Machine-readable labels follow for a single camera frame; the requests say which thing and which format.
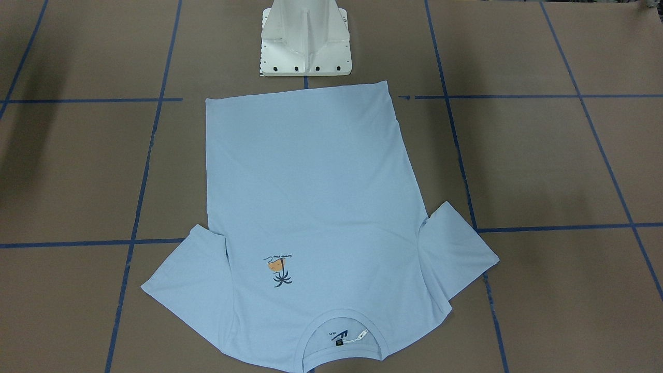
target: white string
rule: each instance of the white string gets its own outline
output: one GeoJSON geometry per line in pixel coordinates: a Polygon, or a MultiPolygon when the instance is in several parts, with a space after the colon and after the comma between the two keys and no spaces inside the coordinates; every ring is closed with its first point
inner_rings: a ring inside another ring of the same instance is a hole
{"type": "Polygon", "coordinates": [[[352,342],[357,342],[358,340],[361,340],[363,337],[366,336],[366,334],[369,332],[368,329],[364,329],[363,332],[359,333],[359,336],[353,340],[345,340],[343,339],[343,343],[352,343],[352,342]]]}

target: white machine part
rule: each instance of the white machine part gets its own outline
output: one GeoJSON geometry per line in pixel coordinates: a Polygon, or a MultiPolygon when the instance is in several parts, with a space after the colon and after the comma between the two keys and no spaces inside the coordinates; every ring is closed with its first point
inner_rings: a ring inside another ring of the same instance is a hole
{"type": "Polygon", "coordinates": [[[261,76],[352,71],[347,12],[335,0],[274,0],[263,11],[261,76]]]}

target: brown surface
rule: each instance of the brown surface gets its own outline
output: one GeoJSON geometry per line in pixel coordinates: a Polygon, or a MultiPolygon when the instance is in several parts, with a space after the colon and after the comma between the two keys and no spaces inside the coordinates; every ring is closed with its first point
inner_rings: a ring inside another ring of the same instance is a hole
{"type": "MultiPolygon", "coordinates": [[[[453,99],[450,115],[444,100],[414,98],[443,94],[424,2],[339,2],[353,73],[309,85],[389,81],[429,213],[449,200],[471,220],[452,117],[478,228],[628,223],[579,99],[453,99]]],[[[206,225],[206,97],[303,88],[301,78],[257,75],[270,4],[183,2],[165,96],[184,101],[158,113],[137,238],[182,238],[206,225]]],[[[663,26],[641,5],[545,5],[583,94],[663,94],[663,26]]],[[[41,6],[0,1],[3,99],[41,6]]],[[[159,97],[176,6],[49,1],[11,99],[159,97]]],[[[430,10],[449,94],[575,94],[539,4],[430,0],[430,10]]],[[[661,223],[663,98],[584,100],[634,221],[661,223]]],[[[131,239],[157,106],[7,106],[0,370],[105,370],[128,245],[23,243],[131,239]]],[[[638,228],[659,278],[662,232],[638,228]]],[[[663,303],[628,226],[483,236],[501,257],[489,275],[511,372],[663,370],[663,303]]],[[[140,290],[175,246],[135,246],[111,372],[270,371],[222,355],[140,290]]],[[[440,328],[384,362],[316,370],[502,372],[483,282],[452,304],[440,328]]]]}

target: shirt sleeve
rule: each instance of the shirt sleeve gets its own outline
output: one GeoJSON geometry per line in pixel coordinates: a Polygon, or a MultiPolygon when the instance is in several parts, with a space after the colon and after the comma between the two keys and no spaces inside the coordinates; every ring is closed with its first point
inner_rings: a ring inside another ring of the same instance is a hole
{"type": "Polygon", "coordinates": [[[426,286],[439,305],[499,261],[449,202],[424,221],[419,230],[419,256],[426,286]]]}
{"type": "Polygon", "coordinates": [[[234,316],[224,236],[196,225],[141,288],[223,351],[234,316]]]}

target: light blue t-shirt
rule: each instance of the light blue t-shirt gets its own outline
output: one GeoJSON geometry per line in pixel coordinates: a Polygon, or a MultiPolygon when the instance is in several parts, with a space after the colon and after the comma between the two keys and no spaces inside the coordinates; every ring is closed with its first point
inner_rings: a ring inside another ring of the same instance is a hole
{"type": "Polygon", "coordinates": [[[450,204],[427,216],[386,82],[206,104],[210,230],[142,288],[224,354],[382,360],[497,263],[450,204]]]}

